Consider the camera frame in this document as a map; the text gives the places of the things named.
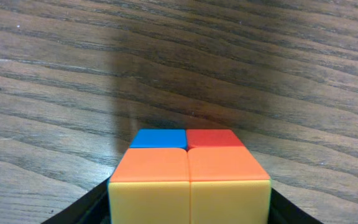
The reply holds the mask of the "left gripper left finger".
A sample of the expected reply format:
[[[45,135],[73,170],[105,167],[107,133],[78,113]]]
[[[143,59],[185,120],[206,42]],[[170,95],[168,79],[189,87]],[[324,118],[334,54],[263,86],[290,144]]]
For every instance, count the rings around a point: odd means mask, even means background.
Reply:
[[[106,179],[66,209],[42,224],[108,224],[110,223]]]

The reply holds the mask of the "multicolour puzzle cube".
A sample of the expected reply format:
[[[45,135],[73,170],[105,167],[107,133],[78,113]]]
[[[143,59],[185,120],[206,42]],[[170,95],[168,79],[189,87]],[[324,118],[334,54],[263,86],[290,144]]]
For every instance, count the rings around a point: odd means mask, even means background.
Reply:
[[[108,182],[112,224],[266,224],[271,191],[229,129],[141,129]]]

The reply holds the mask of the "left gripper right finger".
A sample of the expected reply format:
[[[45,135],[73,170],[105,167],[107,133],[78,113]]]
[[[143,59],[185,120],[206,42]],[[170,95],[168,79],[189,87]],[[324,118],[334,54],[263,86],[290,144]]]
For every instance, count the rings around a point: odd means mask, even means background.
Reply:
[[[272,189],[268,224],[323,224]]]

